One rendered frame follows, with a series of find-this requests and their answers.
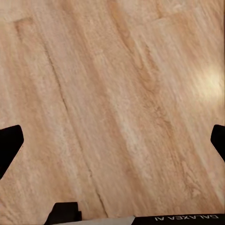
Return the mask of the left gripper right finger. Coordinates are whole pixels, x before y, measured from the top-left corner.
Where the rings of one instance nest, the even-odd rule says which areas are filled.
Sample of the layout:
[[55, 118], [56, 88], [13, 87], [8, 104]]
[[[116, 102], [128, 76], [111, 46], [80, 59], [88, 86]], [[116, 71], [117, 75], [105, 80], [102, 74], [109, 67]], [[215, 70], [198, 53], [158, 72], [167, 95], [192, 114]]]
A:
[[217, 149], [218, 153], [225, 161], [225, 127], [220, 125], [215, 125], [212, 134], [211, 142]]

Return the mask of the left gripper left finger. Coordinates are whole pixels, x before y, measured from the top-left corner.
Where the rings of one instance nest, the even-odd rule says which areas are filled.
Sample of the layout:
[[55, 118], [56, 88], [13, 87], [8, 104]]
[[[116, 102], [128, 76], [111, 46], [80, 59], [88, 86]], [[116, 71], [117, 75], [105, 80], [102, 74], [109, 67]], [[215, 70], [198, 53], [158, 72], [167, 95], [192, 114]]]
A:
[[0, 180], [24, 142], [20, 125], [0, 130]]

